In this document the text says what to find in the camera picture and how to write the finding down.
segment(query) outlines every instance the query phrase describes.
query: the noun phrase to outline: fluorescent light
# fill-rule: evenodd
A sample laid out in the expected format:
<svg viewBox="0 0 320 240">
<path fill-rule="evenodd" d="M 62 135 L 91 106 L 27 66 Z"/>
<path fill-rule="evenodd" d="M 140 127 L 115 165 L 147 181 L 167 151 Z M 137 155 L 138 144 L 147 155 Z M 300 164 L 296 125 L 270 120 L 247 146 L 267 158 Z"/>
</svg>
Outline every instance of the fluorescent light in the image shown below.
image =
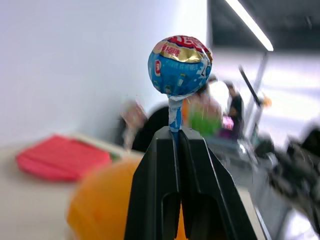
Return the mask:
<svg viewBox="0 0 320 240">
<path fill-rule="evenodd" d="M 259 41 L 264 45 L 268 51 L 273 51 L 274 47 L 267 38 L 267 36 L 262 32 L 260 27 L 252 19 L 249 13 L 244 9 L 238 0 L 225 0 L 230 7 L 238 14 L 238 16 L 244 21 L 244 23 L 249 27 L 253 34 L 259 39 Z"/>
</svg>

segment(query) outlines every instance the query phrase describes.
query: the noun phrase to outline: green object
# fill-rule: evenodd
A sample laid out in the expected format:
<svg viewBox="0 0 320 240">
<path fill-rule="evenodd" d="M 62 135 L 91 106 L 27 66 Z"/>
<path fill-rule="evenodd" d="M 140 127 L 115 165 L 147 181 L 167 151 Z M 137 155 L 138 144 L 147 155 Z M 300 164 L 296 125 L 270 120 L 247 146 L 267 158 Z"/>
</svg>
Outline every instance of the green object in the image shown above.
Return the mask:
<svg viewBox="0 0 320 240">
<path fill-rule="evenodd" d="M 190 112 L 188 125 L 202 136 L 216 135 L 222 127 L 221 119 L 216 116 L 204 116 L 202 112 Z"/>
<path fill-rule="evenodd" d="M 259 136 L 258 136 L 258 133 L 257 133 L 257 129 L 255 128 L 253 130 L 253 133 L 252 133 L 252 137 L 251 137 L 251 144 L 252 146 L 257 146 L 258 144 L 260 143 L 260 139 L 259 139 Z"/>
<path fill-rule="evenodd" d="M 118 155 L 114 154 L 114 153 L 111 153 L 109 152 L 110 154 L 110 157 L 111 157 L 111 161 L 114 163 L 114 162 L 117 162 L 118 160 L 121 159 L 121 157 L 119 157 Z"/>
</svg>

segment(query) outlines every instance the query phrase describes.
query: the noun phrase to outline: lollipop wrapper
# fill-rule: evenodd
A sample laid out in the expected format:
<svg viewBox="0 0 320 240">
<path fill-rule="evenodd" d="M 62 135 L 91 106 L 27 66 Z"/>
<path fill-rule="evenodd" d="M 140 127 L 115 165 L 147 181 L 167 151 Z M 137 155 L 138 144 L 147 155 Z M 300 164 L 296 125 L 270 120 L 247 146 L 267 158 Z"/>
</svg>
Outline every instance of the lollipop wrapper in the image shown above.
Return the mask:
<svg viewBox="0 0 320 240">
<path fill-rule="evenodd" d="M 173 100 L 169 98 L 169 128 L 171 132 L 176 133 L 180 130 L 182 124 L 183 100 Z"/>
<path fill-rule="evenodd" d="M 153 86 L 172 99 L 183 99 L 203 87 L 210 75 L 210 51 L 196 38 L 172 36 L 160 41 L 148 59 Z"/>
</svg>

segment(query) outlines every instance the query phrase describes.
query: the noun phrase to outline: orange object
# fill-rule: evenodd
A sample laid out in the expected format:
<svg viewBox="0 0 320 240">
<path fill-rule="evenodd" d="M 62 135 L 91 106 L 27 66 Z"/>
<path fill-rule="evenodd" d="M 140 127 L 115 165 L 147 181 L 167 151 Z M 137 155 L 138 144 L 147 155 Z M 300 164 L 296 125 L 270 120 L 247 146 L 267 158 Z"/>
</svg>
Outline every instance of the orange object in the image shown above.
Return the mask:
<svg viewBox="0 0 320 240">
<path fill-rule="evenodd" d="M 78 240 L 123 240 L 133 175 L 141 159 L 124 159 L 88 176 L 73 197 L 67 222 Z M 180 208 L 177 240 L 187 240 Z"/>
<path fill-rule="evenodd" d="M 272 106 L 272 101 L 271 101 L 271 99 L 270 99 L 269 97 L 267 97 L 266 95 L 264 95 L 263 106 L 264 106 L 265 108 Z"/>
<path fill-rule="evenodd" d="M 189 114 L 189 103 L 187 98 L 183 99 L 181 114 L 182 114 L 182 123 L 187 124 L 188 114 Z"/>
</svg>

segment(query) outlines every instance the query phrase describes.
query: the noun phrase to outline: red pouch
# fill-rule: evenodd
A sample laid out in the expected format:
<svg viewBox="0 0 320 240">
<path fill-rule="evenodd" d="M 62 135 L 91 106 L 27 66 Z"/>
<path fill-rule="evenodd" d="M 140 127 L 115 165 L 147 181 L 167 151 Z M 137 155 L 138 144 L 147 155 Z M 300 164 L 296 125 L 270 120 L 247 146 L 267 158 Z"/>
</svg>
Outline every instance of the red pouch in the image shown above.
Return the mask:
<svg viewBox="0 0 320 240">
<path fill-rule="evenodd" d="M 19 168 L 50 181 L 73 182 L 112 163 L 108 152 L 76 139 L 54 135 L 16 157 Z"/>
</svg>

